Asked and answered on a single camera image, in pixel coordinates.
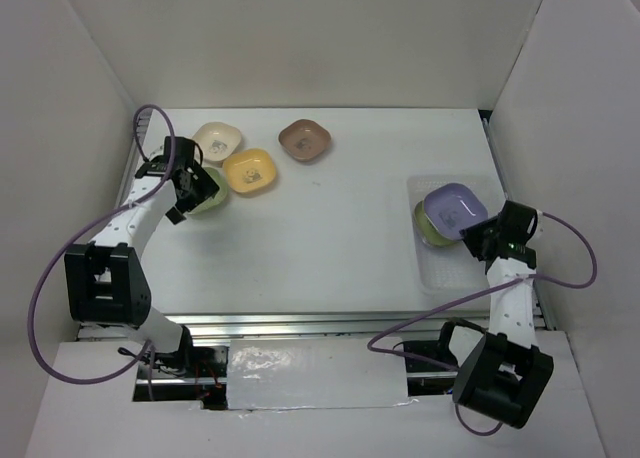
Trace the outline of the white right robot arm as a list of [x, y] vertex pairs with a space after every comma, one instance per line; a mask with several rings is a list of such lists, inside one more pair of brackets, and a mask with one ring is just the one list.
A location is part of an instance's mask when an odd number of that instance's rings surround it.
[[456, 405], [521, 429], [551, 375], [553, 358], [540, 351], [533, 319], [536, 252], [528, 246], [538, 212], [506, 201], [496, 217], [461, 232], [463, 243], [485, 264], [490, 318], [477, 344], [450, 335], [435, 346], [438, 363], [459, 369], [452, 389]]

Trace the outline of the purple plate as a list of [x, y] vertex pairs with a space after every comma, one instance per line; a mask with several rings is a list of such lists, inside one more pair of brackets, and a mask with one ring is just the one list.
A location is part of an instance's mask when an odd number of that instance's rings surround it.
[[461, 231], [489, 218], [485, 205], [467, 186], [448, 183], [428, 193], [423, 211], [436, 231], [451, 241], [462, 239]]

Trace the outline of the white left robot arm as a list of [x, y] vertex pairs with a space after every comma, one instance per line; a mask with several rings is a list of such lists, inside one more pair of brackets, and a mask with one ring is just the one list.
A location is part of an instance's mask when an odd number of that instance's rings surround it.
[[177, 225], [218, 194], [219, 186], [196, 158], [198, 151], [189, 138], [166, 137], [163, 153], [136, 172], [125, 210], [91, 241], [73, 244], [64, 254], [72, 319], [150, 341], [157, 362], [176, 377], [193, 372], [203, 353], [186, 326], [152, 306], [140, 258], [163, 219]]

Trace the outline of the green plate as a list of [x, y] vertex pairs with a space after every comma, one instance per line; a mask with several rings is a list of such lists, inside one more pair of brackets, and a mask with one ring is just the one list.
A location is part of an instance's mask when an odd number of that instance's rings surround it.
[[424, 211], [423, 201], [419, 201], [414, 207], [413, 223], [420, 239], [426, 246], [446, 248], [461, 241], [460, 238], [447, 238], [435, 228]]
[[209, 175], [209, 177], [213, 180], [213, 182], [218, 186], [217, 192], [204, 200], [198, 206], [196, 206], [193, 210], [189, 212], [189, 215], [196, 215], [200, 213], [204, 213], [213, 208], [216, 208], [222, 205], [229, 195], [229, 185], [227, 183], [226, 178], [221, 173], [221, 171], [214, 167], [206, 166], [204, 171]]

